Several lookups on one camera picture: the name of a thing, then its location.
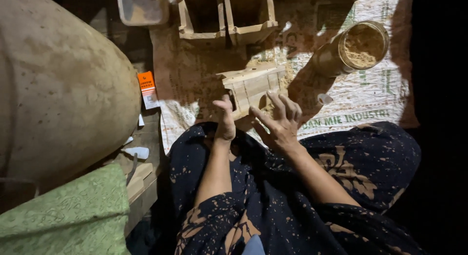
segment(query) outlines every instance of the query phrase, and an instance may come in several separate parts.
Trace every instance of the green textured fabric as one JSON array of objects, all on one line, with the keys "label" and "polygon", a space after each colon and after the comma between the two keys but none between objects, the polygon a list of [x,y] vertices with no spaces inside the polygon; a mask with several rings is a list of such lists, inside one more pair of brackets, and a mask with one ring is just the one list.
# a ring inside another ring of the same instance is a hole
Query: green textured fabric
[{"label": "green textured fabric", "polygon": [[124,173],[107,165],[0,215],[0,254],[129,254],[129,212]]}]

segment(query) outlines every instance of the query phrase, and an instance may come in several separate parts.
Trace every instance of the lap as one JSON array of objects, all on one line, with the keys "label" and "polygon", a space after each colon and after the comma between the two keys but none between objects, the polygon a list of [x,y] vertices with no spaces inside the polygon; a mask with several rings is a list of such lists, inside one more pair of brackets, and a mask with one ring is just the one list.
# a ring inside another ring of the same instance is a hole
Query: lap
[{"label": "lap", "polygon": [[[170,179],[177,217],[193,207],[216,127],[215,123],[192,126],[172,146]],[[420,161],[420,149],[414,139],[389,122],[361,125],[300,142],[359,204],[376,212],[383,212],[394,204]],[[253,163],[263,165],[278,176],[284,171],[292,172],[283,157],[266,150],[242,131],[237,130],[231,150],[237,155],[230,163],[234,192],[245,191],[261,180],[261,172],[255,180],[249,174]]]}]

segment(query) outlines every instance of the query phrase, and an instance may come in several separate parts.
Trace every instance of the wooden mold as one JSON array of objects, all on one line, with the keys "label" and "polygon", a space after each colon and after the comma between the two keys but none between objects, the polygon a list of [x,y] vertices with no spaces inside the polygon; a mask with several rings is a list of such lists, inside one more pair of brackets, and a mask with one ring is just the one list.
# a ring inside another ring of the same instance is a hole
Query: wooden mold
[{"label": "wooden mold", "polygon": [[278,26],[273,0],[224,0],[234,46],[264,41]]},{"label": "wooden mold", "polygon": [[179,37],[205,48],[225,47],[223,0],[177,0]]},{"label": "wooden mold", "polygon": [[234,120],[249,114],[250,106],[263,108],[268,105],[266,91],[272,90],[287,95],[280,79],[286,73],[285,66],[275,64],[248,67],[242,71],[217,74],[231,96]]}]

